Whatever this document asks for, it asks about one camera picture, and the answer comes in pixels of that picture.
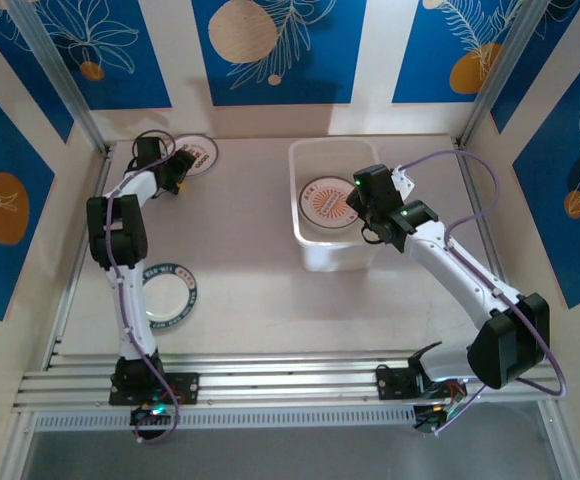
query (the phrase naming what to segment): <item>circular disc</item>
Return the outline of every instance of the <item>circular disc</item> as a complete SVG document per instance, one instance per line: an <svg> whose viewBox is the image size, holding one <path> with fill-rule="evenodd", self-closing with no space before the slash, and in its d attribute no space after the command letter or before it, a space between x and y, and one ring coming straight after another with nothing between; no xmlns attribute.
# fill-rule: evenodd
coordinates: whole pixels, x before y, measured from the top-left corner
<svg viewBox="0 0 580 480"><path fill-rule="evenodd" d="M181 323L197 301L197 281L176 263L161 263L143 272L143 294L150 328Z"/></svg>
<svg viewBox="0 0 580 480"><path fill-rule="evenodd" d="M346 204L354 185L339 177L320 177L308 183L299 196L301 213L318 227L340 229L357 219L357 212Z"/></svg>
<svg viewBox="0 0 580 480"><path fill-rule="evenodd" d="M177 150L189 152L197 157L197 161L194 162L194 165L188 171L186 178L196 177L207 172L219 158L217 144L205 135L183 135L175 139L175 142Z"/></svg>

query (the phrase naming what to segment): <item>translucent plastic container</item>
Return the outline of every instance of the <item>translucent plastic container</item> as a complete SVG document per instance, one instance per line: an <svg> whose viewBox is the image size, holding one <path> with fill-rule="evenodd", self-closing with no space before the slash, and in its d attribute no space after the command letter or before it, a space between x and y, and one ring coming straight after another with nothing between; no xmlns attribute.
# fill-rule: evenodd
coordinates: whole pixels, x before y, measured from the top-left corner
<svg viewBox="0 0 580 480"><path fill-rule="evenodd" d="M298 195L315 178L335 176L353 181L352 174L379 163L376 149L365 140L333 137L299 140L290 146L290 194L294 236L302 248L302 262L311 272L368 268L378 251L361 236L361 220L341 233L314 228L299 212Z"/></svg>

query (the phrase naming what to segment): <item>table surface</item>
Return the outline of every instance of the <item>table surface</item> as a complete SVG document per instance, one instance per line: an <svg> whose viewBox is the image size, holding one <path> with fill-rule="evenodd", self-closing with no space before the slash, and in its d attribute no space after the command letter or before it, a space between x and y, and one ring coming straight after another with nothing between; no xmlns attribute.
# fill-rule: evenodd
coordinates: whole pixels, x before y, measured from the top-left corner
<svg viewBox="0 0 580 480"><path fill-rule="evenodd" d="M363 137L382 163L405 164L452 149L447 136ZM421 266L383 246L367 270L311 273L292 230L288 148L294 139L219 140L220 158L187 179L178 196L148 202L146 268L181 264L197 279L186 319L155 332L162 353L231 354L418 349L476 335L457 301ZM117 144L106 191L122 178L130 142ZM458 162L431 160L409 171L420 198L446 224L470 213ZM455 237L480 261L476 225ZM118 353L112 293L103 270L83 259L62 355Z"/></svg>

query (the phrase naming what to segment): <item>purple cable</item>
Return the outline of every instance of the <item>purple cable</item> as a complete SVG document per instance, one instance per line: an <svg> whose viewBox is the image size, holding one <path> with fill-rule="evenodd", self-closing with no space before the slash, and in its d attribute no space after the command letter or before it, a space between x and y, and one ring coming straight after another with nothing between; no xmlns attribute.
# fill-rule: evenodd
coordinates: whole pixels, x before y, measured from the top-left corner
<svg viewBox="0 0 580 480"><path fill-rule="evenodd" d="M452 253L455 258L457 260L459 260L459 262L461 262L468 270L470 270L486 287L488 287L488 289L492 292L493 295L497 296L498 298L500 298L513 312L514 314L517 316L517 318L519 318L519 320L521 320L521 322L523 323L523 325L530 331L530 333L532 334L532 336L534 337L534 339L536 340L537 344L539 345L539 347L541 347L541 350L543 351L543 353L545 353L546 358L548 359L548 361L550 362L550 365L552 365L552 368L554 369L555 375L557 376L557 379L559 380L559 390L551 390L543 385L540 385L536 382L533 382L532 380L527 380L525 378L517 378L516 380L518 380L521 383L524 383L526 385L529 385L531 387L536 388L537 390L540 390L544 393L547 393L549 395L553 395L556 397L564 397L566 395L566 392L568 390L567 387L567 383L566 383L566 379L565 376L563 374L563 370L561 369L561 366L559 365L559 362L557 362L557 359L555 358L554 354L552 353L552 351L550 351L550 347L548 347L548 345L546 344L546 342L543 340L543 338L541 338L541 335L539 334L539 332L537 331L537 329L534 327L534 325L532 325L532 322L530 322L530 320L528 319L528 317L526 317L526 315L517 307L517 305L510 299L508 298L503 292L501 292L501 290L499 290L496 285L494 285L489 279L488 277L486 277L483 273L481 273L481 271L479 271L479 269L477 269L468 259L466 259L463 255L461 255L449 242L450 242L450 234L452 233L452 231L457 228L459 225L463 225L464 223L467 223L471 220L476 220L478 218L482 218L485 215L487 215L490 211L492 211L492 209L495 207L495 205L497 204L497 202L499 201L499 197L501 195L501 189L499 187L499 177L497 175L497 173L494 171L494 169L488 164L488 162L486 162L483 158L481 158L480 156L471 153L471 152L466 152L463 150L441 150L439 152L434 152L431 153L430 155L426 155L425 157L421 157L418 160L415 160L414 162L408 163L406 165L403 165L402 167L399 168L399 171L405 171L410 167L414 167L415 165L418 165L422 162L425 162L426 160L429 160L431 158L434 157L439 157L442 155L464 155L466 157L472 158L476 161L478 161L481 165L483 165L485 167L485 169L488 171L488 173L490 174L490 176L492 177L492 181L494 182L494 198L492 200L492 202L484 209L482 209L479 212L476 212L472 215L468 215L467 217L464 218L460 218L459 220L451 223L448 228L446 229L446 233L444 236L444 243L446 244L446 246L448 247L448 250L450 251L450 253ZM465 407L463 407L461 409L461 411L459 413L457 413L456 416L454 416L450 421L448 421L445 425L443 425L443 427L439 428L438 430L435 431L435 434L438 434L439 432L441 432L444 428L446 428L448 425L450 425L456 418L459 417L459 415L461 415L473 402L474 400L477 398L478 395L481 394L481 392L483 391L483 389L486 386L482 386L479 391L477 391L476 394L474 394L474 396L468 400L468 402L466 403Z"/></svg>
<svg viewBox="0 0 580 480"><path fill-rule="evenodd" d="M135 435L137 436L137 441L141 441L141 442L145 443L146 445L156 445L156 444L161 443L164 440L166 440L177 429L177 425L179 424L179 401L177 400L176 395L172 391L172 388L170 388L170 385L168 385L168 382L166 381L166 379L163 378L163 376L159 373L159 371L155 368L155 366L152 365L152 362L150 362L150 360L146 356L146 352L143 351L143 348L141 348L141 345L139 345L139 342L137 342L137 340L134 338L134 334L132 332L132 329L130 328L130 324L128 323L127 313L126 313L126 309L125 309L125 305L124 305L125 298L124 298L124 294L123 294L123 276L121 275L121 270L119 270L119 265L117 264L117 262L114 258L114 255L112 253L112 240L110 237L110 233L111 233L111 229L112 229L112 204L114 203L114 199L121 192L123 187L125 187L128 184L128 182L130 182L137 175L145 172L146 170L148 170L152 167L155 167L157 165L160 165L161 163L168 161L177 152L177 147L175 145L175 139L172 135L170 135L169 133L164 132L162 130L147 130L147 131L141 133L137 138L135 138L134 142L132 143L132 152L133 152L134 157L137 156L134 153L135 147L137 145L137 140L139 140L140 138L142 138L150 133L159 133L161 135L165 135L166 137L169 137L169 139L172 142L172 152L170 152L169 154L166 152L165 157L160 158L149 165L146 165L145 167L137 170L136 172L134 172L131 175L128 175L119 184L119 186L117 188L115 188L110 193L110 198L108 198L108 204L106 206L105 243L106 243L106 254L108 255L108 260L110 262L110 265L112 266L112 269L114 270L115 276L117 277L118 288L119 288L119 305L120 305L120 311L121 311L121 321L123 323L123 326L127 330L128 338L130 339L130 343L132 343L132 346L135 348L135 350L137 351L137 353L141 357L141 360L144 361L144 363L147 365L148 369L152 372L152 374L155 377L157 377L157 380L159 380L159 383L161 383L163 388L168 392L168 395L172 399L172 404L174 405L175 413L174 413L174 420L172 422L172 428L170 430L168 430L166 433L164 433L163 435L160 435L159 437L154 438L152 440L146 440L146 439L143 439L143 438L138 436L139 425L137 425L135 428Z"/></svg>

